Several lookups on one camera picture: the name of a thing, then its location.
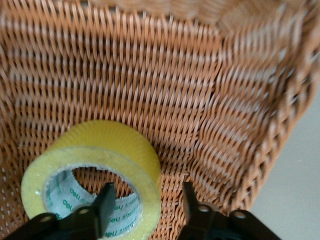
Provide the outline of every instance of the cardboard tape core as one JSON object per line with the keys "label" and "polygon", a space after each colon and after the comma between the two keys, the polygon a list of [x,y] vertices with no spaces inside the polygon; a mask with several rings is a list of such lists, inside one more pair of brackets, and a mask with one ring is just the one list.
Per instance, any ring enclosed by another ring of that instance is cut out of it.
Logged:
{"label": "cardboard tape core", "polygon": [[138,132],[117,122],[98,120],[73,127],[28,167],[21,183],[27,215],[53,212],[64,218],[92,202],[94,196],[72,173],[81,167],[113,172],[134,191],[116,200],[105,236],[147,239],[161,211],[158,156]]}
{"label": "cardboard tape core", "polygon": [[[63,170],[51,177],[43,192],[47,212],[56,214],[58,220],[69,216],[77,208],[91,204],[96,198],[78,183],[71,170]],[[108,238],[124,236],[139,222],[141,213],[142,208],[135,192],[117,198],[104,235]]]}

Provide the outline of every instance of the wicker basket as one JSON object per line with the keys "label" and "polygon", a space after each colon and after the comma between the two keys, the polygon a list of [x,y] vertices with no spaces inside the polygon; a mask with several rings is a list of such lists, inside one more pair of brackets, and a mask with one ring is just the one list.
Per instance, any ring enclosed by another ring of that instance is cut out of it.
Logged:
{"label": "wicker basket", "polygon": [[[225,214],[249,209],[314,97],[319,12],[316,0],[1,0],[0,238],[28,220],[30,162],[92,119],[135,128],[158,153],[151,239],[177,237],[186,180]],[[128,194],[110,172],[75,174]]]}

